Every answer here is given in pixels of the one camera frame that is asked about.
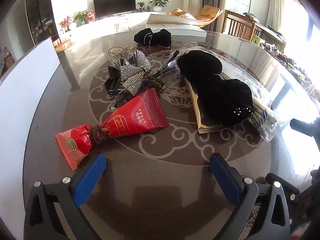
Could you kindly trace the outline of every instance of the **blue gripper pad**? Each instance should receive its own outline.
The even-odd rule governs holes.
[[[211,155],[209,167],[229,203],[238,207],[242,194],[241,185],[239,185],[239,182],[242,183],[239,181],[240,174],[230,167],[219,153]]]
[[[103,154],[99,154],[95,161],[91,164],[87,172],[80,179],[76,187],[74,188],[73,200],[77,207],[85,204],[89,196],[100,179],[107,165],[107,159]]]

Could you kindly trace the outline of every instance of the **red packet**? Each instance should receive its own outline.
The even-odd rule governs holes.
[[[151,88],[114,111],[102,125],[78,126],[58,133],[56,141],[68,165],[74,171],[94,143],[106,138],[133,135],[168,126],[169,122],[156,91]]]

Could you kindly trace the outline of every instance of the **television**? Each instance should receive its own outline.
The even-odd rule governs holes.
[[[136,0],[93,0],[96,19],[136,9]]]

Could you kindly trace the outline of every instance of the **white flower pot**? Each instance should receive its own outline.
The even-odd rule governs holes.
[[[161,12],[161,11],[162,11],[162,7],[159,6],[159,5],[155,5],[155,6],[153,7],[153,10],[154,10],[155,12]]]
[[[69,23],[69,30],[73,30],[75,28],[77,28],[77,23],[76,22]]]

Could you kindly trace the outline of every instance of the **brown tabletop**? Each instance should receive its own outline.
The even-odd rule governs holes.
[[[60,54],[61,65],[42,96],[29,132],[23,169],[25,203],[36,180],[56,183],[73,175],[54,136],[81,124],[102,123],[111,114],[109,106],[114,98],[103,87],[111,64],[108,49],[133,45],[134,34],[77,42]],[[153,71],[170,58],[172,51],[200,45],[264,85],[283,122],[270,142],[264,141],[248,121],[199,135],[183,80],[165,86],[160,102],[169,127],[109,139],[92,149],[104,153],[108,164],[81,209],[102,239],[213,239],[234,209],[208,169],[213,152],[220,152],[244,176],[257,179],[273,172],[300,189],[310,185],[309,172],[320,164],[314,139],[292,130],[287,122],[293,117],[313,121],[316,107],[275,59],[253,43],[220,33],[209,32],[205,42],[172,39],[170,49],[138,47]],[[65,218],[61,219],[68,236],[74,239]]]

